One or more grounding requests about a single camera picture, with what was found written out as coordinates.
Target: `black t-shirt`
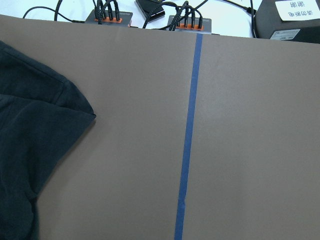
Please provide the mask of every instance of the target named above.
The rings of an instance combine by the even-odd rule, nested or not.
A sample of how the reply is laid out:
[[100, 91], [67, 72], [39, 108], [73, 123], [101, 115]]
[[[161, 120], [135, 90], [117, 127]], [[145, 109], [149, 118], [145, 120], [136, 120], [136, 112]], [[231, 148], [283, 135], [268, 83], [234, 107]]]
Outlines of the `black t-shirt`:
[[37, 240], [37, 196], [94, 111], [77, 87], [0, 41], [0, 240]]

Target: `blue painter's tape strip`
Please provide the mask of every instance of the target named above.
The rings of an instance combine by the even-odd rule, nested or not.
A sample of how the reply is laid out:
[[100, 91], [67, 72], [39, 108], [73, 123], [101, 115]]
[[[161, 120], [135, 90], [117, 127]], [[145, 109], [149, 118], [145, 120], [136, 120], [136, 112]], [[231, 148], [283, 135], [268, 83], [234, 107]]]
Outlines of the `blue painter's tape strip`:
[[194, 57], [193, 57], [193, 68], [192, 68], [191, 86], [190, 86], [190, 94], [189, 94], [189, 106], [188, 106], [188, 113], [187, 113], [186, 127], [185, 127], [182, 168], [181, 168], [181, 177], [180, 177], [180, 189], [179, 189], [178, 206], [177, 206], [176, 220], [175, 220], [174, 240], [182, 240], [183, 229], [184, 229], [185, 209], [186, 209], [185, 199], [186, 199], [187, 186], [188, 186], [189, 163], [190, 163], [192, 134], [193, 134], [193, 128], [194, 128], [202, 39], [203, 39], [203, 35], [198, 33], [196, 35]]

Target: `white desk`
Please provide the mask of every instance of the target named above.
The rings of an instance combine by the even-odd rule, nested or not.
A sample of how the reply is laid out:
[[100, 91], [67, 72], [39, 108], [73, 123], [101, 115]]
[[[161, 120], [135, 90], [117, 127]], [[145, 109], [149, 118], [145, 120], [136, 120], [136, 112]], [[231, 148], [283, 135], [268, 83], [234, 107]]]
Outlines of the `white desk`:
[[[35, 6], [44, 6], [52, 9], [56, 8], [58, 0], [1, 0], [0, 14], [22, 18], [25, 12]], [[172, 0], [181, 5], [184, 0]], [[189, 0], [193, 7], [200, 4], [202, 0]], [[234, 0], [235, 3], [243, 6], [250, 6], [250, 0]], [[262, 0], [254, 0], [254, 9], [258, 9]], [[145, 18], [138, 8], [135, 0], [118, 0], [120, 11], [132, 12], [132, 25], [141, 28]], [[59, 12], [72, 20], [84, 21], [93, 10], [92, 0], [64, 0]], [[164, 6], [165, 16], [147, 25], [148, 29], [161, 28], [167, 25], [169, 15], [174, 15], [173, 7]], [[199, 8], [204, 18], [212, 19], [212, 33], [225, 36], [251, 37], [251, 16], [241, 8], [223, 2], [222, 0], [209, 0]], [[47, 9], [34, 9], [28, 13], [29, 19], [53, 20], [54, 13]], [[65, 21], [58, 16], [58, 21]]]

